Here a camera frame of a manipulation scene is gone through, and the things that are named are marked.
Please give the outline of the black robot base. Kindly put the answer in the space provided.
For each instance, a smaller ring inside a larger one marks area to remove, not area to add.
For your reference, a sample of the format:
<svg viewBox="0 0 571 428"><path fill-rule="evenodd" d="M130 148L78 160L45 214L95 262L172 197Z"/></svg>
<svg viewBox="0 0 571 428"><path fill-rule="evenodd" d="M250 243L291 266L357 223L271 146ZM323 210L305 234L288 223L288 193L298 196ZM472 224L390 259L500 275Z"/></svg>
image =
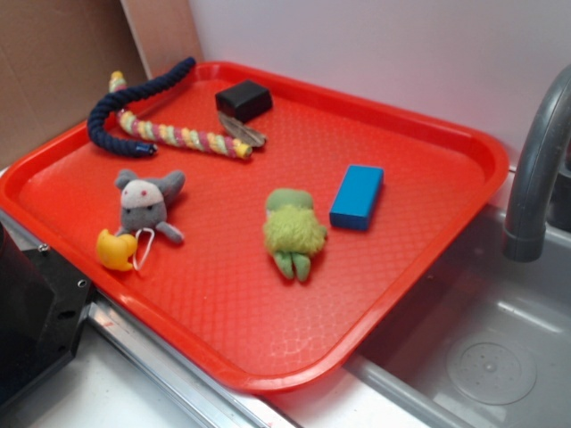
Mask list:
<svg viewBox="0 0 571 428"><path fill-rule="evenodd" d="M1 228L1 410L76 356L92 281L55 250L21 250Z"/></svg>

